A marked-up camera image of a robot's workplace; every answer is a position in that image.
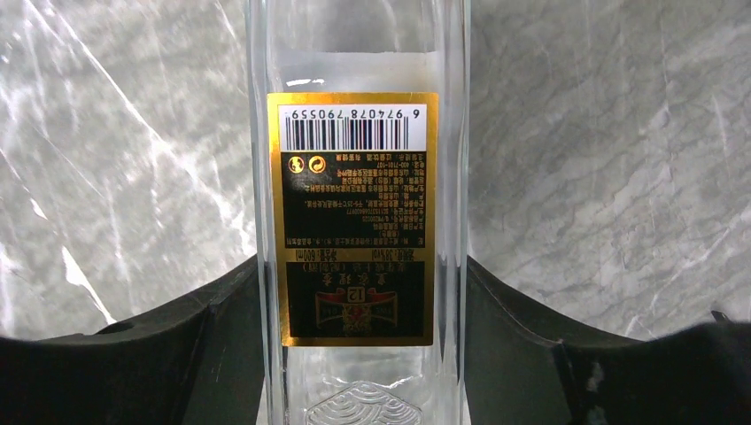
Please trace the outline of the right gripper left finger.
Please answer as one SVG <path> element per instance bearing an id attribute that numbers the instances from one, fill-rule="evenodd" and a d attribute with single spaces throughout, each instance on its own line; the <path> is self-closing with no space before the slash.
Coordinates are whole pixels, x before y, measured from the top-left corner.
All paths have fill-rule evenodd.
<path id="1" fill-rule="evenodd" d="M 95 334 L 1 341 L 4 424 L 253 424 L 258 262 Z"/>

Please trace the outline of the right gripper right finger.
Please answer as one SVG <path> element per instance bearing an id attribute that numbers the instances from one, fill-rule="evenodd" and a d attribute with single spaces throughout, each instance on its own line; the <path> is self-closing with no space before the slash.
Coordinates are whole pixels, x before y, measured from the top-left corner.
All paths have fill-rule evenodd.
<path id="1" fill-rule="evenodd" d="M 475 424 L 747 424 L 750 326 L 714 320 L 649 341 L 590 327 L 467 268 Z"/>

